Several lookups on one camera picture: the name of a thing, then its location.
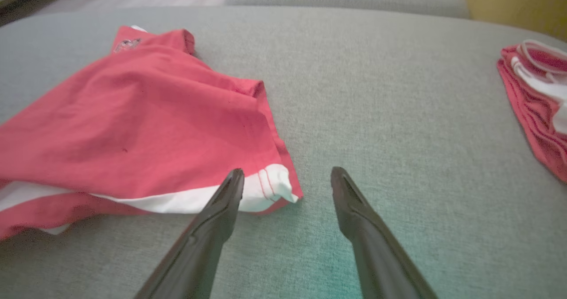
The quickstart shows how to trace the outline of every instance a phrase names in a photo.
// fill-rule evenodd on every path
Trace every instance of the stitching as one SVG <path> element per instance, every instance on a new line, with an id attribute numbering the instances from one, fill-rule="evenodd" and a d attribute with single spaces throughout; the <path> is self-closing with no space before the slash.
<path id="1" fill-rule="evenodd" d="M 270 182 L 270 175 L 268 175 L 268 171 L 266 170 L 266 168 L 263 168 L 263 170 L 266 172 L 266 177 L 268 178 L 268 184 L 270 185 L 270 189 L 272 190 L 272 195 L 275 196 L 276 192 L 274 192 L 274 188 L 272 187 L 272 183 Z"/>
<path id="2" fill-rule="evenodd" d="M 260 172 L 256 173 L 258 175 L 258 180 L 260 181 L 260 187 L 262 188 L 262 194 L 264 195 L 264 198 L 269 200 L 266 196 L 266 193 L 264 192 L 264 186 L 262 185 L 262 178 L 260 177 Z"/>

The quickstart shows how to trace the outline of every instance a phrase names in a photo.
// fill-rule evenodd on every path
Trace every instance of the folded red garment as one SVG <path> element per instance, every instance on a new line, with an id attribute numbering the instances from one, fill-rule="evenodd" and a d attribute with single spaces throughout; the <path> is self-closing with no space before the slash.
<path id="1" fill-rule="evenodd" d="M 502 49 L 498 71 L 512 109 L 526 133 L 534 156 L 555 176 L 567 182 L 567 135 L 561 116 L 567 85 L 558 82 L 567 73 L 562 51 L 526 40 Z"/>
<path id="2" fill-rule="evenodd" d="M 240 210 L 303 196 L 262 81 L 210 69 L 193 36 L 122 27 L 112 53 L 0 126 L 0 239 L 94 214 L 191 214 L 233 168 Z"/>

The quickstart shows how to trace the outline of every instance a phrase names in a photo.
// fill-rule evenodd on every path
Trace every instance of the clothing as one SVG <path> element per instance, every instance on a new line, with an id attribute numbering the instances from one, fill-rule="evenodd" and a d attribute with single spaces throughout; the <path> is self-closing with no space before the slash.
<path id="1" fill-rule="evenodd" d="M 501 54 L 498 71 L 534 155 L 567 182 L 567 53 L 526 40 Z"/>
<path id="2" fill-rule="evenodd" d="M 262 81 L 193 52 L 185 30 L 122 27 L 110 55 L 0 126 L 0 239 L 94 214 L 194 214 L 233 168 L 239 210 L 301 198 Z"/>

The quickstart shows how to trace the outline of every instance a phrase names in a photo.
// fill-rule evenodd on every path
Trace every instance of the printed logo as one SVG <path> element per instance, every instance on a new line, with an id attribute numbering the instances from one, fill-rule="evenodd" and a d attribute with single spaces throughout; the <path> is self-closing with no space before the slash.
<path id="1" fill-rule="evenodd" d="M 135 40 L 122 40 L 116 48 L 114 49 L 114 53 L 118 53 L 120 51 L 131 50 L 134 49 L 142 39 L 135 39 Z"/>

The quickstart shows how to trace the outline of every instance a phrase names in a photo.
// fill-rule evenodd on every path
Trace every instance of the yellow wall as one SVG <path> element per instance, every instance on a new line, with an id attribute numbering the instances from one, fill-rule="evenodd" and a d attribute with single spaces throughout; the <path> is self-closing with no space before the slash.
<path id="1" fill-rule="evenodd" d="M 466 0 L 475 20 L 547 33 L 567 41 L 567 0 Z"/>

